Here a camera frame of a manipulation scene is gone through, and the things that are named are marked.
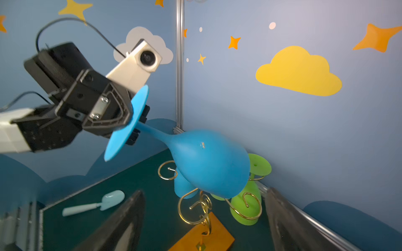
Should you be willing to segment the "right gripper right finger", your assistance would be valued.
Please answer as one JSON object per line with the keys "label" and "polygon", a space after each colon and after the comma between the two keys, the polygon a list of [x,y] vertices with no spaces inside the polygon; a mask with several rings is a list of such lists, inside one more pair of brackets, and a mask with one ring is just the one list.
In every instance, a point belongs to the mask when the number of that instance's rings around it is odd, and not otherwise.
{"label": "right gripper right finger", "polygon": [[276,189],[268,189],[265,208],[276,251],[339,251]]}

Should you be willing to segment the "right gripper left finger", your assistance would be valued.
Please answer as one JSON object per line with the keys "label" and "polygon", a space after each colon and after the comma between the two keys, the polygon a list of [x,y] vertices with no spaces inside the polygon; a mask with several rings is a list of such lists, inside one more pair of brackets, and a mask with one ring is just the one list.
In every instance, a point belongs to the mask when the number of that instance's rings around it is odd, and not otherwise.
{"label": "right gripper left finger", "polygon": [[134,192],[76,251],[135,251],[144,222],[146,199]]}

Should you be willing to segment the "blue wine glass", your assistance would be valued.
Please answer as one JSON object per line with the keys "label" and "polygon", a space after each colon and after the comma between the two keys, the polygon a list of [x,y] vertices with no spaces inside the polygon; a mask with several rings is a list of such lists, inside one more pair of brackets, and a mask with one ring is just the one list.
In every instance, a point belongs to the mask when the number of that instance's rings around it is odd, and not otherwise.
{"label": "blue wine glass", "polygon": [[192,190],[196,189],[177,169],[177,177],[174,179],[174,192],[175,194],[181,198],[185,194],[191,192]]}
{"label": "blue wine glass", "polygon": [[177,169],[193,186],[224,199],[237,196],[245,188],[250,174],[245,148],[216,131],[193,130],[172,135],[140,122],[148,95],[147,85],[135,94],[131,100],[133,117],[128,125],[112,133],[104,160],[112,160],[134,129],[138,129],[169,148]]}

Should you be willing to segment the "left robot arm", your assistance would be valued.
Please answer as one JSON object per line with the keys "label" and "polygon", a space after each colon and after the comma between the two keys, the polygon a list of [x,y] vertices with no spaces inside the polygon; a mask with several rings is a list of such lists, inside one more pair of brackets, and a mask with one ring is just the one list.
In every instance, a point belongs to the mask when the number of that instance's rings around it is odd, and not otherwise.
{"label": "left robot arm", "polygon": [[137,114],[131,100],[160,62],[145,40],[107,75],[96,72],[72,42],[39,51],[24,67],[50,103],[1,112],[1,153],[63,148],[81,131],[110,138]]}

